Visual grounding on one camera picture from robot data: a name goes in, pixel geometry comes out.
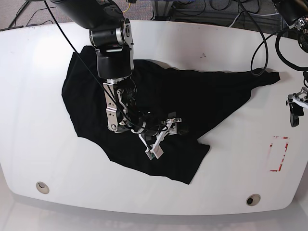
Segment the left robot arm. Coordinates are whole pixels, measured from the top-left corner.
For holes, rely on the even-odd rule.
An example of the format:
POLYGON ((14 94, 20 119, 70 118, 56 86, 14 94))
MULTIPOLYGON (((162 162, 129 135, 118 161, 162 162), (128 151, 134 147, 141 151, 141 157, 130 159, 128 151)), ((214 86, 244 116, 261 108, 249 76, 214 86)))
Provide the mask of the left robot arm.
POLYGON ((308 2, 306 0, 274 0, 274 7, 287 24, 287 28, 277 33, 275 50, 280 60, 293 70, 303 73, 301 91, 289 94, 286 105, 290 110, 291 127, 299 125, 299 118, 304 115, 304 108, 308 107, 308 68, 300 67, 288 61, 280 51, 280 39, 289 31, 297 34, 297 42, 304 52, 308 52, 308 2))

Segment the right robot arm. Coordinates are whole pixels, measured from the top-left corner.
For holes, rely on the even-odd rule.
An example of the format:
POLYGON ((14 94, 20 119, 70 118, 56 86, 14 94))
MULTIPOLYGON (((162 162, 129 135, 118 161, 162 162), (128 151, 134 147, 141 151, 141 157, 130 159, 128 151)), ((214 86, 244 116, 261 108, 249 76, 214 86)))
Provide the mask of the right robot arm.
POLYGON ((114 133, 130 130, 138 134, 150 159, 164 153, 160 143, 165 136, 180 133, 182 122, 175 113, 159 119, 151 112, 141 112, 135 103, 137 87, 131 78, 133 39, 131 24, 112 0, 53 1, 79 26, 88 29, 97 57, 97 72, 106 100, 108 128, 114 133))

